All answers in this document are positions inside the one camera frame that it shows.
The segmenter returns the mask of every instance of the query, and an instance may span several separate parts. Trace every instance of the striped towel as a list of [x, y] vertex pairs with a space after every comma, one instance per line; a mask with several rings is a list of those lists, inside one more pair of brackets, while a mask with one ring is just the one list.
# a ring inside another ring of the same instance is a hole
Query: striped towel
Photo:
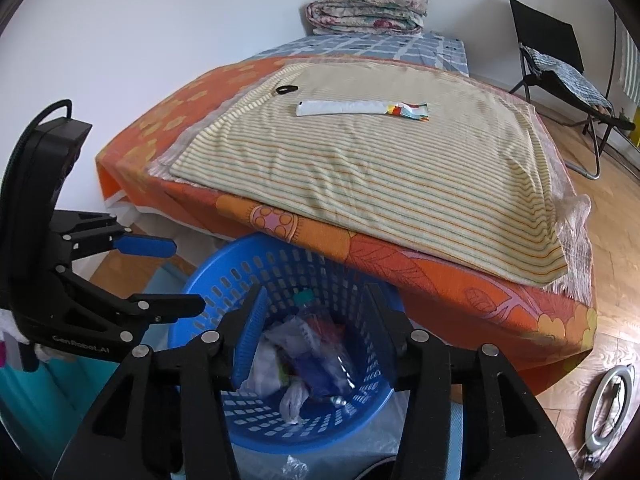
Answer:
[[640, 51], [628, 30], [622, 44], [622, 66], [620, 68], [620, 84], [625, 94], [640, 106]]
[[524, 49], [529, 53], [539, 70], [555, 72], [566, 89], [580, 101], [596, 109], [601, 106], [607, 110], [613, 110], [608, 99], [573, 66], [549, 54], [542, 54], [531, 47], [525, 46]]
[[[280, 85], [300, 89], [277, 95]], [[297, 117], [301, 100], [427, 102], [430, 120]], [[171, 174], [543, 286], [567, 272], [531, 108], [467, 78], [375, 62], [298, 63], [204, 128]]]

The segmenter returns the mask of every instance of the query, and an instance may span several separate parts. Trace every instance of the blue checkered sheet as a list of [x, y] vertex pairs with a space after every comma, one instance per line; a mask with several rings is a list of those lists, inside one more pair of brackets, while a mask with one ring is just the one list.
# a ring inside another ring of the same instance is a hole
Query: blue checkered sheet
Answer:
[[308, 36], [265, 50], [251, 59], [279, 56], [365, 56], [433, 66], [469, 75], [462, 41], [425, 33], [422, 38], [381, 34]]

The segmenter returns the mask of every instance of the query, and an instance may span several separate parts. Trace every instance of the chair seat cushion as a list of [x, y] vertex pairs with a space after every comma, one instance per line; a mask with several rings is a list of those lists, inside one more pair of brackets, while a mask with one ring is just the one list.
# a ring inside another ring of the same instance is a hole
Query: chair seat cushion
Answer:
[[555, 57], [542, 54], [531, 47], [524, 46], [523, 48], [526, 49], [540, 72], [554, 72], [568, 91], [580, 101], [596, 109], [602, 107], [610, 112], [613, 111], [611, 103], [573, 66]]

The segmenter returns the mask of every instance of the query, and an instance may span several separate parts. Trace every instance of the bed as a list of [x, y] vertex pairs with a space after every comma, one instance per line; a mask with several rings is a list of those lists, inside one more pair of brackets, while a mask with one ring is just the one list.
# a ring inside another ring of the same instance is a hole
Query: bed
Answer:
[[[204, 127], [207, 117], [238, 92], [292, 60], [318, 57], [408, 64], [468, 76], [462, 42], [437, 34], [311, 36], [216, 68], [142, 115], [98, 154], [106, 205], [129, 202], [142, 212], [228, 239], [261, 230], [345, 262], [397, 285], [414, 322], [445, 341], [464, 348], [493, 342], [532, 391], [554, 384], [593, 347], [593, 301], [510, 282], [242, 196], [162, 177], [158, 161], [175, 149], [185, 132]], [[540, 128], [545, 134], [542, 122]], [[566, 171], [558, 171], [568, 181]], [[591, 269], [591, 260], [584, 265]]]

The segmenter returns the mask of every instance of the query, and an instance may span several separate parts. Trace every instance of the folded blanket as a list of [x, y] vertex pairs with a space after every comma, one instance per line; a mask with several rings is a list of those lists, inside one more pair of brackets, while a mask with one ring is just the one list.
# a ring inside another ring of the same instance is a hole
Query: folded blanket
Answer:
[[427, 0], [316, 0], [306, 6], [315, 34], [399, 34], [415, 36], [424, 27]]
[[[294, 93], [274, 89], [292, 84]], [[429, 121], [302, 116], [307, 100], [428, 102]], [[468, 78], [294, 63], [206, 126], [170, 173], [526, 285], [567, 274], [532, 108]]]

